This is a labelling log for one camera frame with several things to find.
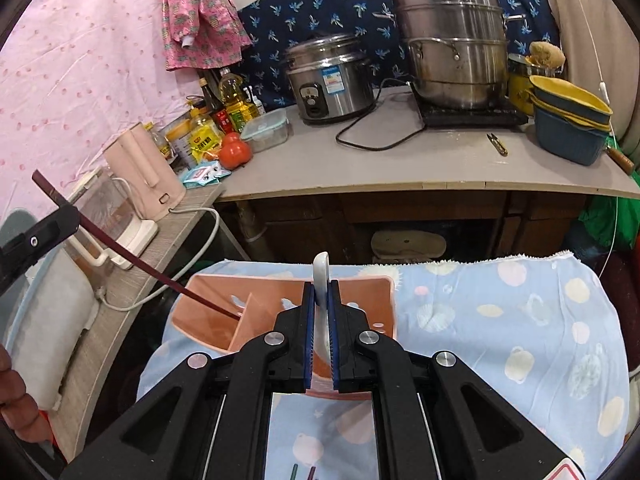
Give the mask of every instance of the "rice cooker control panel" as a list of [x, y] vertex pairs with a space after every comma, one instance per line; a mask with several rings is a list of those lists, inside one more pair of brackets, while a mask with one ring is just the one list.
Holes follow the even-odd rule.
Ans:
[[300, 87], [300, 97], [310, 119], [321, 119], [329, 114], [322, 87], [318, 83], [306, 83]]

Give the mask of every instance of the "navy blue fabric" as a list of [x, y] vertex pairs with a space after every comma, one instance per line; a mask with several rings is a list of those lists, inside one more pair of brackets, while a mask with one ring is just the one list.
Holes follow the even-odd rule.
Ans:
[[[547, 0], [500, 0], [505, 14], [526, 14], [511, 22], [509, 51], [528, 54], [531, 41], [559, 44], [556, 22]], [[254, 42], [242, 53], [235, 72], [254, 86], [267, 109], [295, 103], [282, 60], [290, 46], [314, 34], [352, 32], [360, 38], [371, 62], [374, 82], [408, 74], [406, 47], [390, 20], [374, 12], [393, 12], [391, 0], [258, 0], [239, 12]]]

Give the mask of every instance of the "finger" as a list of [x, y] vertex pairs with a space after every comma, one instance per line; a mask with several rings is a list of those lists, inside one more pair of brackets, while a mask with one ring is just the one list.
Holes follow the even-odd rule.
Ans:
[[25, 442], [44, 442], [45, 440], [53, 442], [51, 427], [42, 415], [38, 415], [38, 418], [26, 428], [16, 431], [15, 436]]
[[11, 368], [11, 357], [9, 353], [4, 349], [4, 346], [0, 345], [0, 372], [4, 372]]
[[15, 370], [0, 372], [0, 404], [20, 399], [27, 391], [20, 374]]
[[2, 418], [14, 431], [22, 430], [38, 418], [38, 405], [33, 397], [24, 395], [6, 404], [1, 410]]

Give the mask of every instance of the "dark red chopstick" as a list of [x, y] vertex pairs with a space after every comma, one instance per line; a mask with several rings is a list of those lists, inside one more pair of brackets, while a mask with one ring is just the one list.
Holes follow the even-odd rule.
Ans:
[[[49, 181], [41, 174], [38, 170], [33, 172], [31, 175], [31, 179], [36, 183], [41, 190], [43, 190], [46, 195], [53, 200], [53, 202], [57, 206], [62, 206], [66, 204], [66, 199], [49, 183]], [[155, 270], [148, 263], [145, 263], [139, 257], [127, 251], [123, 246], [116, 242], [113, 238], [111, 238], [107, 233], [105, 233], [102, 229], [100, 229], [96, 224], [91, 222], [86, 216], [80, 213], [80, 225], [91, 235], [97, 238], [100, 242], [105, 244], [112, 251], [116, 252], [126, 260], [129, 260], [132, 264], [134, 264], [139, 269], [144, 270], [147, 274], [153, 276], [156, 280], [161, 282], [163, 285], [170, 286], [173, 290], [180, 294], [184, 294], [188, 296], [192, 300], [195, 300], [205, 306], [208, 306], [210, 309], [219, 312], [220, 314], [224, 314], [232, 319], [238, 320], [240, 319], [240, 315], [236, 312], [230, 312], [226, 308], [221, 306], [217, 306], [216, 304], [211, 303], [209, 300], [205, 300], [200, 295], [197, 295], [195, 292], [185, 288], [178, 282], [174, 282], [171, 278], [165, 276], [162, 272]]]

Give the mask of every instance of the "metal bolt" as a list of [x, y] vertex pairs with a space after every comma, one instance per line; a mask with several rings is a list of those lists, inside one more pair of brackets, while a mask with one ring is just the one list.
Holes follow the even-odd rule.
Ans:
[[264, 336], [264, 342], [270, 346], [278, 346], [284, 343], [284, 334], [280, 332], [269, 332]]
[[451, 352], [440, 352], [438, 355], [436, 355], [436, 362], [440, 366], [449, 368], [456, 364], [456, 356]]
[[194, 354], [192, 356], [189, 356], [189, 358], [187, 359], [187, 364], [189, 365], [189, 368], [194, 368], [197, 370], [198, 368], [206, 366], [208, 360], [209, 359], [204, 354]]
[[358, 339], [360, 339], [360, 342], [364, 343], [365, 345], [373, 345], [380, 341], [380, 336], [378, 335], [378, 332], [373, 332], [373, 330], [365, 330], [364, 332], [360, 332]]

